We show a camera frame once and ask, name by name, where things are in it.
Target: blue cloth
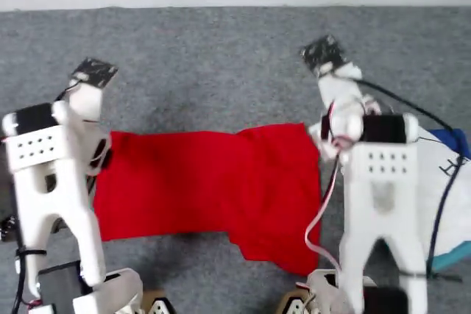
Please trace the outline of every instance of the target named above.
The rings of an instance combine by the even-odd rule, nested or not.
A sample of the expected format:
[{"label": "blue cloth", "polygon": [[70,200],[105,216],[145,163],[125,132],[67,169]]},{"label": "blue cloth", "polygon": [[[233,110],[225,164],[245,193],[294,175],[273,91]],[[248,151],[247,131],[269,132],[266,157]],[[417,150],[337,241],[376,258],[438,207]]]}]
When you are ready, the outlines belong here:
[{"label": "blue cloth", "polygon": [[[464,156],[471,158],[470,148],[466,141],[466,135],[460,129],[454,129],[454,132],[458,135],[461,143],[464,147]],[[445,129],[430,130],[430,133],[435,135],[441,142],[447,145],[454,152],[456,151],[457,145],[455,138]],[[471,256],[471,241],[463,242],[458,245],[452,251],[447,254],[442,254],[433,259],[433,269],[435,271],[442,270],[454,263],[457,263],[460,260],[463,260],[466,257]]]}]

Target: white cable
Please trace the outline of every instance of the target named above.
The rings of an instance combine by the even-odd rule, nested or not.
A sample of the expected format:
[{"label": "white cable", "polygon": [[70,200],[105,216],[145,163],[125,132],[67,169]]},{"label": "white cable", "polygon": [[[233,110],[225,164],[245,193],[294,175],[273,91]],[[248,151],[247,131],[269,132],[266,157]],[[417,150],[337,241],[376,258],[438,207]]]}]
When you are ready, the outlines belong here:
[{"label": "white cable", "polygon": [[311,295],[306,299],[306,301],[304,302],[304,304],[302,305],[301,307],[301,313],[304,314],[304,311],[306,310],[306,308],[308,307],[308,305],[316,298],[316,293],[313,292],[311,293]]},{"label": "white cable", "polygon": [[332,177],[330,178],[329,186],[328,186],[328,188],[325,192],[324,201],[322,202],[322,206],[321,206],[319,212],[317,213],[316,217],[314,217],[314,219],[309,223],[308,227],[306,228],[306,231],[304,233],[304,241],[306,243],[306,246],[308,246],[308,248],[310,250],[312,250],[312,251],[316,252],[317,254],[322,255],[323,257],[327,258],[330,261],[330,263],[333,265],[333,267],[336,269],[337,273],[340,274],[340,265],[337,262],[336,258],[333,257],[333,255],[331,253],[329,253],[326,249],[322,248],[321,246],[317,246],[317,245],[313,244],[309,240],[309,234],[314,229],[314,227],[317,225],[317,223],[321,219],[322,215],[324,214],[325,209],[327,209],[327,206],[329,204],[330,198],[331,198],[332,193],[333,193],[333,187],[335,186],[335,181],[336,181],[336,177],[337,177],[337,170],[338,170],[338,164],[339,164],[339,159],[337,158],[336,161],[335,161]]}]

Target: black cable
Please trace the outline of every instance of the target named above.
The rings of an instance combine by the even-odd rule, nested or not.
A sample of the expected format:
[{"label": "black cable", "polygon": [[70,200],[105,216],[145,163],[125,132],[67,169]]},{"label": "black cable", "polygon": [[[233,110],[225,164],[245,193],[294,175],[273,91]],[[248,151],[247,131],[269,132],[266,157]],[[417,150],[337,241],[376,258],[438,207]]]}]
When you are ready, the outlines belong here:
[{"label": "black cable", "polygon": [[36,250],[36,249],[26,249],[26,246],[23,242],[23,234],[21,233],[21,223],[20,218],[18,217],[18,202],[16,201],[15,186],[12,183],[10,187],[10,196],[12,202],[12,212],[16,218],[16,257],[20,262],[20,274],[18,276],[18,287],[16,289],[15,301],[13,302],[11,314],[18,314],[21,303],[25,304],[23,300],[24,292],[24,282],[26,280],[26,256],[27,255],[46,255],[45,250]]},{"label": "black cable", "polygon": [[88,195],[90,195],[90,193],[92,192],[93,187],[95,186],[95,183],[96,183],[96,176],[92,176],[91,177],[91,183],[88,186]]},{"label": "black cable", "polygon": [[422,137],[422,136],[419,136],[419,138],[418,138],[417,140],[425,140],[425,141],[430,141],[430,142],[432,142],[432,143],[440,143],[440,144],[445,145],[445,146],[447,147],[447,144],[446,144],[446,143],[443,143],[443,142],[441,142],[441,141],[439,141],[439,140],[424,138],[424,137]]},{"label": "black cable", "polygon": [[18,203],[16,201],[15,186],[11,185],[11,198],[12,198],[12,209],[13,215],[16,218],[16,244],[18,246],[17,256],[20,262],[20,274],[18,277],[18,287],[16,289],[15,301],[13,302],[13,307],[11,314],[18,314],[20,309],[20,304],[23,301],[23,292],[24,292],[24,281],[26,279],[26,259],[25,254],[18,253],[20,249],[24,249],[23,235],[21,234],[21,224],[18,217]]},{"label": "black cable", "polygon": [[387,90],[383,88],[380,85],[377,85],[373,82],[366,81],[364,79],[355,79],[355,78],[344,78],[344,77],[339,77],[336,76],[337,79],[346,79],[349,81],[354,81],[359,85],[367,86],[368,88],[372,88],[373,90],[379,91],[392,99],[395,99],[396,101],[405,104],[406,106],[409,106],[410,108],[416,110],[419,113],[422,113],[423,115],[429,117],[430,119],[434,120],[436,123],[440,124],[443,126],[444,129],[446,129],[455,139],[456,141],[456,148],[458,152],[458,158],[456,159],[456,168],[451,174],[450,179],[448,180],[448,183],[443,191],[442,197],[440,198],[440,203],[439,207],[436,211],[436,216],[435,216],[435,221],[433,223],[433,229],[432,229],[432,235],[431,235],[431,241],[430,241],[430,246],[428,249],[428,257],[427,257],[427,262],[426,262],[426,276],[428,279],[432,277],[437,277],[436,274],[433,274],[432,272],[432,267],[433,267],[433,257],[435,255],[435,247],[436,247],[436,239],[438,237],[438,231],[439,231],[439,226],[440,226],[440,220],[442,219],[442,214],[443,210],[445,208],[445,202],[447,201],[448,194],[450,193],[450,189],[453,186],[453,183],[455,182],[456,177],[458,176],[459,170],[461,168],[461,165],[463,164],[464,161],[464,147],[461,142],[461,139],[459,136],[456,134],[456,132],[453,130],[453,128],[445,123],[442,119],[438,118],[436,115],[433,113],[428,112],[427,110],[424,110],[423,108],[417,106],[416,104],[408,101],[407,99],[404,99],[400,96],[398,96],[396,93],[391,92],[390,90]]},{"label": "black cable", "polygon": [[77,80],[74,84],[65,88],[61,93],[59,93],[59,95],[57,95],[55,101],[60,101],[61,99],[63,99],[67,92],[69,92],[72,88],[75,88],[81,82],[82,80]]}]

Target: carpet floor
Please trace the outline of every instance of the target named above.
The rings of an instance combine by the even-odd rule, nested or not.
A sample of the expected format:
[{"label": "carpet floor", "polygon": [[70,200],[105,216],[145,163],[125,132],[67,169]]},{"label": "carpet floor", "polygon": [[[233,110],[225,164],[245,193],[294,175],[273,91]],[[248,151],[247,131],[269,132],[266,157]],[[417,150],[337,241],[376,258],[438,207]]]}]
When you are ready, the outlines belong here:
[{"label": "carpet floor", "polygon": [[[471,133],[467,8],[0,13],[0,115],[52,100],[67,85],[67,74],[92,56],[120,68],[105,95],[103,121],[110,129],[235,132],[287,121],[312,124],[322,103],[298,51],[325,33],[341,41],[365,77]],[[419,118],[424,127],[436,127]],[[323,185],[330,168],[322,167]],[[156,211],[156,218],[159,212],[165,210]],[[322,232],[322,245],[335,255],[342,215],[339,180]],[[132,221],[132,215],[122,217]],[[2,313],[10,310],[17,285],[14,250],[14,244],[0,244]],[[48,251],[51,264],[77,258],[67,230],[52,237]],[[131,267],[145,288],[165,288],[179,313],[273,313],[281,296],[300,280],[270,263],[244,261],[222,233],[114,241],[105,244],[105,254],[110,270]],[[430,314],[469,310],[471,261],[450,271],[462,275],[465,283],[431,282]],[[381,284],[397,281],[394,263],[381,249],[370,258],[366,274]]]}]

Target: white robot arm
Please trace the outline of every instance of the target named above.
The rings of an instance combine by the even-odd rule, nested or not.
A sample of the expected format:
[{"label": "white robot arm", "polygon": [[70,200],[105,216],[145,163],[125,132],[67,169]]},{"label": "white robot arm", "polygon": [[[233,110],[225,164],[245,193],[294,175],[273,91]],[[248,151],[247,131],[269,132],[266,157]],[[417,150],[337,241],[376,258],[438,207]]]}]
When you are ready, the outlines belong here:
[{"label": "white robot arm", "polygon": [[[396,306],[395,313],[426,314],[425,257],[416,207],[416,141],[422,128],[411,114],[381,114],[379,103],[351,80],[361,79],[361,70],[344,59],[332,36],[306,47],[302,57],[319,79],[327,109],[309,132],[322,159],[338,158],[344,174],[341,270],[319,270],[309,276],[308,285],[317,293],[311,313],[330,314],[334,303],[342,301],[333,293],[343,293],[355,314],[376,313],[379,298],[383,307]],[[364,277],[364,266],[379,239],[386,241],[404,274],[402,290],[366,286],[371,280]],[[325,274],[336,275],[335,285],[327,283]],[[369,293],[366,305],[364,290]]]},{"label": "white robot arm", "polygon": [[[116,72],[114,65],[88,58],[56,101],[3,119],[18,219],[18,288],[26,277],[38,299],[31,314],[144,314],[139,275],[128,268],[106,274],[91,209],[94,178],[110,158],[110,135],[98,125],[102,91]],[[58,218],[77,239],[80,260],[46,268],[46,244]],[[151,309],[170,312],[162,301]]]}]

